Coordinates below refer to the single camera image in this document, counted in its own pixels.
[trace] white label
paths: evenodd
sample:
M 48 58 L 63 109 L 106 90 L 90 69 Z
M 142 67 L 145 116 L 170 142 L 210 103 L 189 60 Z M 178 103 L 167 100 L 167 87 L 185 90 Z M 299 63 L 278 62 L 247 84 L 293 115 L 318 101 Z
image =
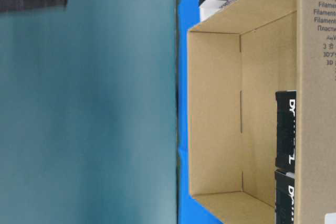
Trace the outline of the white label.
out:
M 336 213 L 326 214 L 324 219 L 324 224 L 336 224 Z

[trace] open cardboard box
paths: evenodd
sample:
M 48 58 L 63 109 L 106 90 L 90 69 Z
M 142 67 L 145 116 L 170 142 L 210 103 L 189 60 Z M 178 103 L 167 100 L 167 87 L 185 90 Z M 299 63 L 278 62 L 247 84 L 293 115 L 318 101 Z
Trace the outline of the open cardboard box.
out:
M 295 224 L 336 212 L 336 33 L 318 30 L 336 24 L 315 23 L 333 11 L 320 1 L 237 0 L 188 32 L 190 194 L 226 224 L 274 223 L 279 90 L 298 91 Z

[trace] blue mat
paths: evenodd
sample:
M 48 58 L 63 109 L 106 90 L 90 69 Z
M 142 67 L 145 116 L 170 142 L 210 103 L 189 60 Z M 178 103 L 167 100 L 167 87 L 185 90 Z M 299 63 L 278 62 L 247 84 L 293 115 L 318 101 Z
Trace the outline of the blue mat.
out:
M 189 195 L 188 188 L 188 126 L 187 126 L 187 31 L 199 22 L 198 0 L 180 0 L 178 5 L 179 28 L 179 133 L 178 149 L 181 159 L 179 224 L 221 223 Z

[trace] box flap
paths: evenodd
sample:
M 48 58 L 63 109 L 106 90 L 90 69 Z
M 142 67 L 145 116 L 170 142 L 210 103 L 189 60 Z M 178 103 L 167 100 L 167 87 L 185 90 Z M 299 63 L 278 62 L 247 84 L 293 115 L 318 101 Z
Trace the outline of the box flap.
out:
M 324 223 L 326 214 L 336 212 L 336 58 L 324 57 L 324 52 L 335 52 L 330 44 L 336 46 L 336 24 L 315 22 L 316 17 L 335 17 L 314 13 L 315 9 L 332 12 L 335 6 L 325 8 L 320 2 L 336 4 L 298 1 L 296 224 Z

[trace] blue surface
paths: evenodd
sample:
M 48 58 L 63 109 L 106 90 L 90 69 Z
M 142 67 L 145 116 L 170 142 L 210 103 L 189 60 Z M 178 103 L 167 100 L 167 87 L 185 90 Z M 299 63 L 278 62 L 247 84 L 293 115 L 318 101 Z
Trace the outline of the blue surface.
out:
M 175 0 L 0 15 L 0 223 L 175 224 Z
M 221 223 L 189 195 L 188 188 L 188 125 L 187 125 L 187 30 L 199 22 L 198 0 L 180 0 L 179 14 L 179 133 L 181 160 L 179 224 Z

